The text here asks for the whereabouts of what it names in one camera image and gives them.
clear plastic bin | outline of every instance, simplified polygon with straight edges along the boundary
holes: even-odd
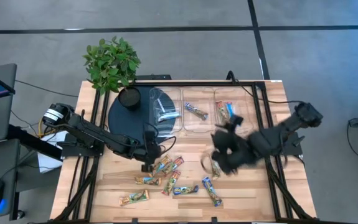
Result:
[[[150,121],[154,125],[160,138],[167,138],[182,129],[182,101],[180,88],[161,87],[149,91]],[[178,113],[180,116],[161,121],[166,113]]]
[[[217,124],[224,124],[221,116],[219,116],[216,103],[221,102],[227,111],[227,103],[232,104],[233,113],[237,116],[243,117],[241,126],[237,126],[235,132],[238,135],[244,136],[251,133],[255,128],[254,120],[250,119],[255,116],[252,114],[255,111],[252,97],[247,95],[245,90],[240,87],[219,87],[215,89],[215,120]]]
[[[185,87],[183,92],[183,127],[194,133],[208,133],[215,130],[214,89],[211,87]],[[186,109],[191,106],[208,113],[207,119],[202,120],[193,112]]]

potted plant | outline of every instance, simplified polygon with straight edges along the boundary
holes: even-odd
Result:
[[[140,59],[127,41],[123,38],[116,41],[101,39],[98,46],[88,45],[86,59],[86,71],[90,74],[89,81],[93,88],[104,94],[106,91],[119,92],[118,100],[125,108],[135,110],[140,106],[140,92],[133,86],[136,78],[136,69]]]

green leaves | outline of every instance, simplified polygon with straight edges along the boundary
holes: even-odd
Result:
[[[136,71],[136,64],[133,61],[129,61],[129,68],[132,71]]]
[[[106,91],[118,93],[121,86],[127,86],[136,77],[136,69],[141,63],[127,41],[112,37],[111,41],[100,39],[98,45],[88,45],[84,66],[90,74],[93,88],[101,94]]]

white paper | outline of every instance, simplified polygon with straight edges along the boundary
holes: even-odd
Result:
[[[65,135],[67,133],[68,133],[68,131],[61,131],[61,132],[57,133],[55,136],[54,136],[54,134],[50,134],[50,135],[44,136],[42,138],[42,140],[47,141],[47,143],[49,143],[59,149],[62,149],[62,147],[57,145],[57,142],[64,141]],[[54,168],[58,168],[58,167],[62,166],[61,161],[50,158],[49,156],[45,156],[39,152],[37,153],[37,160],[39,161],[39,167],[40,167],[39,171],[43,174],[50,170],[53,170]]]

wooden table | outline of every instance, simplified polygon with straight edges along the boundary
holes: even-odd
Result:
[[[265,83],[269,100],[287,100],[282,82],[266,81]],[[207,109],[211,106],[210,103],[200,99],[202,99],[203,95],[205,95],[205,99],[208,99],[209,91],[214,90],[216,99],[221,98],[224,100],[225,97],[229,97],[235,107],[239,108],[240,115],[245,118],[239,135],[246,136],[250,131],[258,129],[253,98],[246,94],[243,89],[239,87],[201,88],[203,88],[202,95],[194,92],[194,90],[197,90],[196,87],[181,88],[183,100],[194,102],[198,100],[199,104],[197,106],[200,109]],[[108,102],[109,106],[116,96],[116,93],[111,93]],[[95,90],[91,88],[91,84],[83,82],[76,113],[80,113],[82,109],[85,109],[85,119],[90,120],[94,97]],[[97,122],[101,117],[102,99],[103,97],[100,98]],[[267,126],[262,101],[260,101],[260,107],[263,124]],[[290,115],[290,109],[287,104],[270,103],[270,109],[274,124],[278,124]],[[173,196],[171,194],[170,196],[165,196],[161,193],[161,190],[165,186],[167,179],[163,179],[161,186],[136,185],[134,184],[134,177],[144,176],[140,171],[141,163],[116,156],[112,151],[105,148],[105,153],[101,157],[98,166],[91,222],[130,222],[132,218],[139,218],[139,222],[209,222],[211,217],[217,217],[218,221],[226,222],[275,220],[264,161],[260,161],[256,167],[240,169],[238,175],[230,177],[223,175],[218,180],[213,181],[218,196],[223,200],[221,206],[213,206],[201,182],[202,178],[207,174],[202,170],[199,162],[200,155],[204,151],[213,149],[212,141],[209,132],[197,133],[192,131],[194,125],[199,123],[199,119],[193,119],[191,116],[192,114],[187,114],[184,111],[184,119],[188,121],[184,125],[187,130],[181,129],[175,133],[177,142],[168,154],[172,157],[182,156],[185,160],[185,163],[178,168],[181,171],[181,176],[176,186],[198,184],[200,187],[199,192],[190,195]],[[208,129],[209,124],[199,125],[202,125],[204,127],[203,131],[205,131]],[[76,160],[77,158],[64,160],[50,218],[59,215],[67,205]],[[288,189],[293,197],[308,214],[315,217],[313,200],[302,163],[293,157],[289,157],[288,166],[284,168],[284,172]],[[74,184],[74,193],[76,192],[77,182]],[[150,200],[125,207],[119,206],[119,196],[139,192],[141,189],[148,189]],[[280,200],[281,216],[284,217],[285,210],[282,196],[278,189],[277,192]],[[87,192],[82,197],[79,217],[84,216],[86,198]]]

